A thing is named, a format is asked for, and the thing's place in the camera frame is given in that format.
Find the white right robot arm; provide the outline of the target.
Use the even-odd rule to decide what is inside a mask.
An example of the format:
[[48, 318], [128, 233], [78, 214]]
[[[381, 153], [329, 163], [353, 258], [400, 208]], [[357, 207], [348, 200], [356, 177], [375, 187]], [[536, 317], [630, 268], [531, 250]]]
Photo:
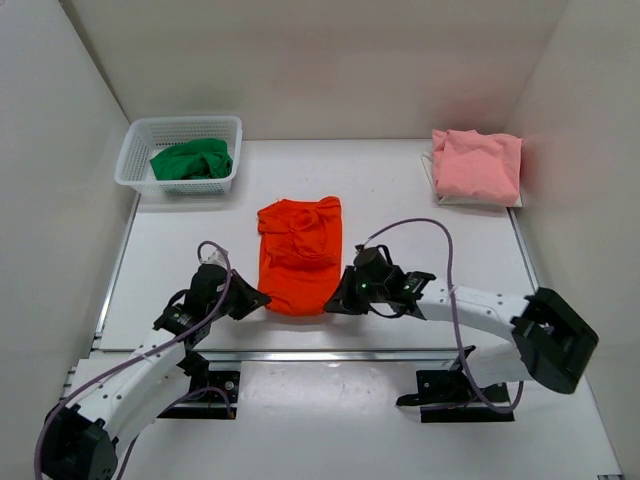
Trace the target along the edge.
[[449, 374], [449, 391], [465, 401], [484, 387], [528, 380], [571, 394], [599, 342], [594, 329], [552, 289], [540, 287], [520, 297], [449, 286], [431, 273], [403, 271], [384, 245], [358, 252], [324, 310], [365, 315], [378, 304], [390, 307], [390, 319], [450, 322], [502, 339], [486, 350], [467, 348]]

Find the orange t shirt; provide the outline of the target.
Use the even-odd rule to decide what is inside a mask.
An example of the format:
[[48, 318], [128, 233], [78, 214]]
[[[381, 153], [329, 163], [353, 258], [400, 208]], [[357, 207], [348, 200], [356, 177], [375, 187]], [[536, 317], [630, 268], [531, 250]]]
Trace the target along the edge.
[[342, 275], [340, 199], [279, 200], [257, 212], [257, 231], [258, 290], [271, 298], [267, 309], [290, 317], [323, 314]]

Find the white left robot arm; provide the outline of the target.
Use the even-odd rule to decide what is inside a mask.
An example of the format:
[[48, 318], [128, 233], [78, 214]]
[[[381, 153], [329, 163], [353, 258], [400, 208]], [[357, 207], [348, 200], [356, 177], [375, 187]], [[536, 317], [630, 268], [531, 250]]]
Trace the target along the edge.
[[112, 478], [124, 449], [150, 423], [208, 391], [208, 363], [195, 348], [212, 323], [240, 320], [270, 301], [235, 270], [201, 265], [126, 361], [71, 392], [47, 415], [34, 454], [36, 477]]

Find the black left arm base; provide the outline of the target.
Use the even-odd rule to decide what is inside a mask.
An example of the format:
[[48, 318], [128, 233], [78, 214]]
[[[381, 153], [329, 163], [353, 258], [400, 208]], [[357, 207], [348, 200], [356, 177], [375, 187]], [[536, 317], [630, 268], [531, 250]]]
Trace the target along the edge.
[[210, 362], [208, 370], [191, 379], [188, 393], [159, 415], [159, 419], [235, 420], [241, 380], [239, 362]]

